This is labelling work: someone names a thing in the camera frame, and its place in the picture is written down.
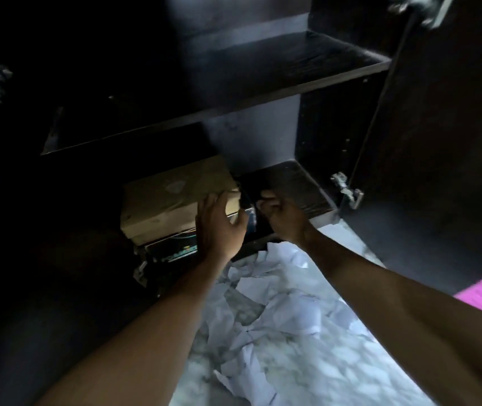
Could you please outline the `dark wooden cabinet shelf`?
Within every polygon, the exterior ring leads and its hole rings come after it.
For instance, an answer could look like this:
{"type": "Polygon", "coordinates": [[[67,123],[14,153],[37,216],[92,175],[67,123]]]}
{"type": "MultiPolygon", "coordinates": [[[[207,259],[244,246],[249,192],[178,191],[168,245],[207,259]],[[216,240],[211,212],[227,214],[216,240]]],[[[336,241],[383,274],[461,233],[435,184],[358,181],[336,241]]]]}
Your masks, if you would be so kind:
{"type": "Polygon", "coordinates": [[[60,101],[41,155],[195,124],[387,71],[392,58],[306,30],[196,52],[60,101]]]}

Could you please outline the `brown cardboard box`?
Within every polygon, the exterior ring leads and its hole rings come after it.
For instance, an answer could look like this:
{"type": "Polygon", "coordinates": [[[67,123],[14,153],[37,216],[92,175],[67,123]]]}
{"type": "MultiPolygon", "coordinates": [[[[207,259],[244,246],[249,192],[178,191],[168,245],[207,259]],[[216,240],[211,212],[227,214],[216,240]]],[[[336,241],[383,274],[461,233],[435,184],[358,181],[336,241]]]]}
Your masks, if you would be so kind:
{"type": "Polygon", "coordinates": [[[130,182],[123,186],[120,229],[136,246],[191,230],[197,203],[224,191],[225,213],[237,213],[241,192],[219,155],[130,182]]]}

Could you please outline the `person's left forearm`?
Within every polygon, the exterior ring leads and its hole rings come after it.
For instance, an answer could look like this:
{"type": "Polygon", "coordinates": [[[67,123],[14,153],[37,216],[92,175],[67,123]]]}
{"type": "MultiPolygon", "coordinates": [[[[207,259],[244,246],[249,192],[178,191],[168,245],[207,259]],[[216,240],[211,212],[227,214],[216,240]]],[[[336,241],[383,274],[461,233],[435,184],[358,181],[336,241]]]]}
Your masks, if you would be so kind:
{"type": "Polygon", "coordinates": [[[158,303],[55,383],[36,406],[168,406],[206,297],[230,259],[211,252],[158,303]]]}

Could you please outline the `person's right hand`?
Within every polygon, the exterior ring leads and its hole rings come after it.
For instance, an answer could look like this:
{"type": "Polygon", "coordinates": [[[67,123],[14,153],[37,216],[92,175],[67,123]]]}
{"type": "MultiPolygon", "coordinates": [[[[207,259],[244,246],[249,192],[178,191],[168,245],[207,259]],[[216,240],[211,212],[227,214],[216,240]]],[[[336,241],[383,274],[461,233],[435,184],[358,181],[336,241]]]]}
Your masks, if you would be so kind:
{"type": "Polygon", "coordinates": [[[269,224],[279,238],[302,249],[318,238],[318,231],[304,212],[288,198],[285,198],[283,216],[269,224]]]}

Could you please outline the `dark cabinet door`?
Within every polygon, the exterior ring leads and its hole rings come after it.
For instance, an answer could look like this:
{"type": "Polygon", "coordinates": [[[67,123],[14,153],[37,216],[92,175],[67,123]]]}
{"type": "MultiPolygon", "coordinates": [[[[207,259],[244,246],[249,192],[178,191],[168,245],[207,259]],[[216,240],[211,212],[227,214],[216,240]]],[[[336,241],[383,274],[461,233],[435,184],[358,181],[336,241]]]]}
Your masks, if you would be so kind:
{"type": "Polygon", "coordinates": [[[388,269],[450,295],[482,279],[482,0],[409,30],[353,184],[344,220],[388,269]]]}

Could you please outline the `pile of torn white papers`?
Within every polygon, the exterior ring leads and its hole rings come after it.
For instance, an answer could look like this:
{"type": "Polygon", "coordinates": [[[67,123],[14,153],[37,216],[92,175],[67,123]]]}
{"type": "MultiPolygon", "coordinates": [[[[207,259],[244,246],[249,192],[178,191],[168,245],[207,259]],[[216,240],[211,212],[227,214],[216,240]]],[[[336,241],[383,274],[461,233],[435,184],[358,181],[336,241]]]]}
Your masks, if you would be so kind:
{"type": "Polygon", "coordinates": [[[305,362],[327,368],[319,350],[346,348],[343,362],[358,352],[372,333],[325,281],[310,277],[305,252],[289,242],[268,243],[246,265],[229,266],[224,282],[213,287],[203,314],[207,349],[214,356],[216,379],[250,406],[293,406],[269,380],[272,368],[288,361],[288,349],[301,350],[305,362]]]}

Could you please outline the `dark wooden cabinet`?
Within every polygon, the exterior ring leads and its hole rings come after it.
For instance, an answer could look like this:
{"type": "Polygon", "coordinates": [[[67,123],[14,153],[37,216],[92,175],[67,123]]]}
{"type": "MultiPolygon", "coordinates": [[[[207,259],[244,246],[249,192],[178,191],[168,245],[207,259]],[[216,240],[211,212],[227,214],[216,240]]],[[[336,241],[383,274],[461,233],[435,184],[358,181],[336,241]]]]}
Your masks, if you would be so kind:
{"type": "Polygon", "coordinates": [[[326,180],[350,173],[408,26],[417,13],[388,12],[386,0],[122,0],[67,30],[57,43],[56,73],[43,81],[50,129],[60,101],[102,89],[135,70],[181,63],[196,52],[312,30],[392,58],[390,68],[322,89],[212,117],[195,124],[125,136],[41,155],[48,179],[49,260],[128,261],[132,241],[120,229],[123,185],[222,156],[247,201],[268,187],[286,190],[319,225],[335,218],[341,196],[326,180]]]}

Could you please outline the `person's left hand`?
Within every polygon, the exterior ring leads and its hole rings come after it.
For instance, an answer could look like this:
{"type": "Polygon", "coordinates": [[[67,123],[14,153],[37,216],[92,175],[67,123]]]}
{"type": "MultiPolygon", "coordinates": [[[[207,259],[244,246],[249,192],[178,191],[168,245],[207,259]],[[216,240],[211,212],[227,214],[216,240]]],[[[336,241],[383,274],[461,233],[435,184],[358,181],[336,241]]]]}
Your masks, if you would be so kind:
{"type": "Polygon", "coordinates": [[[246,235],[237,232],[226,215],[229,195],[211,193],[197,203],[197,250],[218,271],[240,251],[246,235]]]}

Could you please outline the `person's right forearm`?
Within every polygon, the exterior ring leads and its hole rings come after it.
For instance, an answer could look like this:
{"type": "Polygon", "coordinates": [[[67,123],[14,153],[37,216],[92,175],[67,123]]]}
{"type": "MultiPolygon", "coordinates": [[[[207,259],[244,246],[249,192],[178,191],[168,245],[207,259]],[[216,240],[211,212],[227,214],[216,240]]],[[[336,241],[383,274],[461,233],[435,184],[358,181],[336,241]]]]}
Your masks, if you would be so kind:
{"type": "Polygon", "coordinates": [[[373,264],[321,232],[299,246],[439,406],[482,406],[482,311],[373,264]]]}

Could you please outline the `black electronic device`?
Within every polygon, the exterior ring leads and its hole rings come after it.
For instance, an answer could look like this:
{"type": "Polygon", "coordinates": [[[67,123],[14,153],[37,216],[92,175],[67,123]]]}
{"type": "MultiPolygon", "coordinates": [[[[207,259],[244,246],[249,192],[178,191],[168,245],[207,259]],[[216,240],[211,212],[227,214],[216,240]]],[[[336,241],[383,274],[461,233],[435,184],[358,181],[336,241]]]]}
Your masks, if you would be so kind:
{"type": "Polygon", "coordinates": [[[197,252],[197,229],[192,228],[134,247],[134,255],[140,263],[133,271],[133,278],[142,287],[147,287],[147,273],[156,266],[163,267],[197,252]]]}

